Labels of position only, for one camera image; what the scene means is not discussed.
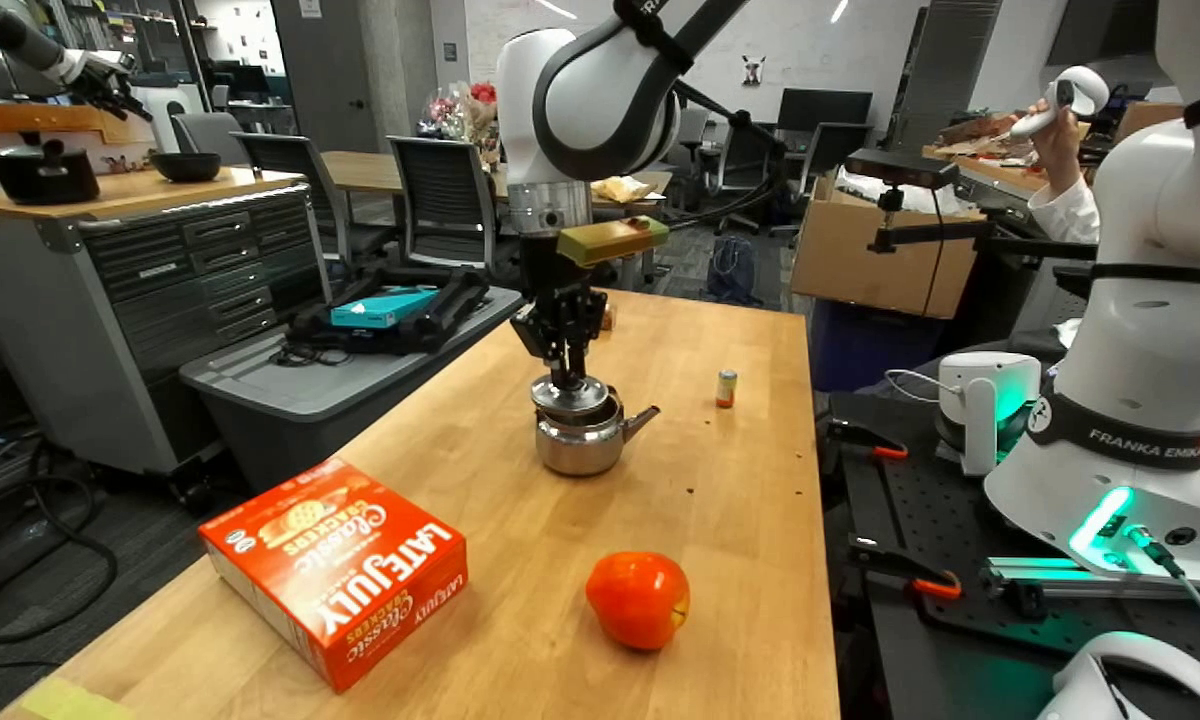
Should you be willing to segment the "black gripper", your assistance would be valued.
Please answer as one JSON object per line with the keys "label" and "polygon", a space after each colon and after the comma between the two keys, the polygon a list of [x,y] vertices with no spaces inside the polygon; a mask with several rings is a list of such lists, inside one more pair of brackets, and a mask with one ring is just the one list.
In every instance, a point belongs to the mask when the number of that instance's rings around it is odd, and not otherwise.
{"label": "black gripper", "polygon": [[591,288],[591,277],[557,250],[551,241],[518,242],[518,340],[539,350],[547,379],[567,383],[587,375],[587,347],[603,332],[608,295]]}

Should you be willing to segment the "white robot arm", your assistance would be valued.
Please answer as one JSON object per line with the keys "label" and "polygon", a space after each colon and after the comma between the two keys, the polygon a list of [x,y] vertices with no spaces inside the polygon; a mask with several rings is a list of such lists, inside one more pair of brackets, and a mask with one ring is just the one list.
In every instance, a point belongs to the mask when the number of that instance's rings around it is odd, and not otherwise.
{"label": "white robot arm", "polygon": [[526,250],[518,340],[557,383],[585,379],[585,347],[603,300],[557,250],[567,224],[587,218],[587,185],[630,174],[679,133],[674,80],[743,0],[608,0],[575,26],[531,26],[496,55],[500,148],[511,224]]}

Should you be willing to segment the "white robot base arm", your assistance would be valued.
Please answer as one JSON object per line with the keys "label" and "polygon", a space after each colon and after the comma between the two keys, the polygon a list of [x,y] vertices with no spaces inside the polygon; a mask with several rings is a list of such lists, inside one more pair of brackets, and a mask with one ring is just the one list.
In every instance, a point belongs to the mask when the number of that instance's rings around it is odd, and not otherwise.
{"label": "white robot base arm", "polygon": [[1079,332],[983,495],[1090,571],[1162,578],[1162,543],[1200,589],[1200,0],[1158,0],[1155,58],[1184,115],[1104,154]]}

